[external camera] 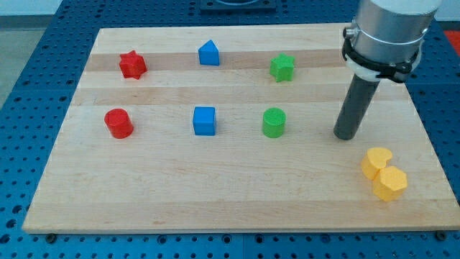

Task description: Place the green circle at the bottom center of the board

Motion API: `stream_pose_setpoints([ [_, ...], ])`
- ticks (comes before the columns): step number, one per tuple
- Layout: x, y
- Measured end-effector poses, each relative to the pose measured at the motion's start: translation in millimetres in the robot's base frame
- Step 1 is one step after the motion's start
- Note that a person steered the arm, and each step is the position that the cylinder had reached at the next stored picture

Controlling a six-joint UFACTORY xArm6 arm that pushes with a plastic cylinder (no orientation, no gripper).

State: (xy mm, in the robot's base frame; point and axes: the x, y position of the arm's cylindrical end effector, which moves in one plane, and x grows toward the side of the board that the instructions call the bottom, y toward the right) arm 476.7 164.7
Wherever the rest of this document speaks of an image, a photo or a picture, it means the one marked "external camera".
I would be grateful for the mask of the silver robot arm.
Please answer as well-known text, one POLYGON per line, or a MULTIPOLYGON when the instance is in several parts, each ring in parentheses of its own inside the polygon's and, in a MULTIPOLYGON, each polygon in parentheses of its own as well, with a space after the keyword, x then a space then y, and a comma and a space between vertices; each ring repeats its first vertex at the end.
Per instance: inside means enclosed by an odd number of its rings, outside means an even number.
POLYGON ((344 37, 362 57, 401 63, 419 50, 441 0, 361 0, 344 37))

